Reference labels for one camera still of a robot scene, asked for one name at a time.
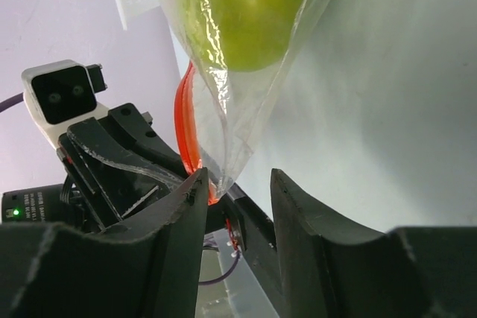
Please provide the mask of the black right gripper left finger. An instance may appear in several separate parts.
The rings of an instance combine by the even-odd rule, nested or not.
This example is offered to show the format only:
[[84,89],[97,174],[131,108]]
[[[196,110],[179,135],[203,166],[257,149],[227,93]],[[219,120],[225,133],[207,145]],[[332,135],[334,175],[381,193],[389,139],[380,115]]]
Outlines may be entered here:
[[1,226],[3,317],[193,317],[206,170],[100,235],[63,223]]

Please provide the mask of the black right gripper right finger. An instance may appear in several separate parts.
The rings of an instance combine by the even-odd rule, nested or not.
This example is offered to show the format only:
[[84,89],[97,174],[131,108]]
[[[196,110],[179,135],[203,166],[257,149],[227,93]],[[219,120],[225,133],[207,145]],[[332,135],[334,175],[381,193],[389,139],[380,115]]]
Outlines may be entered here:
[[378,232],[271,172],[286,317],[474,317],[476,228]]

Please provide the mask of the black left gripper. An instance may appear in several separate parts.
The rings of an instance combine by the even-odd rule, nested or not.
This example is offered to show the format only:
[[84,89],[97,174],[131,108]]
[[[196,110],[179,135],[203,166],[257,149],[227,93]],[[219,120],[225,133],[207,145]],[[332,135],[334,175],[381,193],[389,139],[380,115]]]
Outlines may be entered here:
[[60,137],[66,193],[82,198],[82,234],[55,229],[55,288],[70,296],[194,296],[203,239],[255,214],[249,200],[209,204],[204,169],[178,155],[135,106],[88,118]]

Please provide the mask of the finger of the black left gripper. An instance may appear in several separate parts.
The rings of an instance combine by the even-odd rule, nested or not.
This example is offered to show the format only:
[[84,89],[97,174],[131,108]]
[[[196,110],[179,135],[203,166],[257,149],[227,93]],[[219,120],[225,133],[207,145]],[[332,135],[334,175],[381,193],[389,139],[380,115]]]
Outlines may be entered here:
[[226,279],[233,309],[240,317],[280,317],[284,305],[272,220],[239,187],[219,204],[241,256]]

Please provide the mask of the clear zip top bag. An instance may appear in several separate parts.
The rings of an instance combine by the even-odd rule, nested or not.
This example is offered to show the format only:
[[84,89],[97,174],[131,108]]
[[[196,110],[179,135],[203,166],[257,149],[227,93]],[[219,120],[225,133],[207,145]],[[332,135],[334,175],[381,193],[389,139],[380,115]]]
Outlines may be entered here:
[[230,71],[196,62],[186,44],[179,0],[159,0],[189,58],[174,99],[180,157],[189,174],[208,169],[210,204],[231,189],[256,150],[291,65],[330,1],[303,0],[277,62],[257,71]]

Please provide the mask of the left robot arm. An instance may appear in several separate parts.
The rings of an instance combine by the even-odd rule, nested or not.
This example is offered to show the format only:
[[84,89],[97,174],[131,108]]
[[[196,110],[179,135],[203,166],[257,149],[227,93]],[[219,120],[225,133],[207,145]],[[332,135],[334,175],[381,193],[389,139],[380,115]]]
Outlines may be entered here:
[[272,222],[239,188],[209,206],[208,173],[132,104],[60,136],[59,185],[1,199],[3,317],[193,317],[200,287],[230,315],[278,317]]

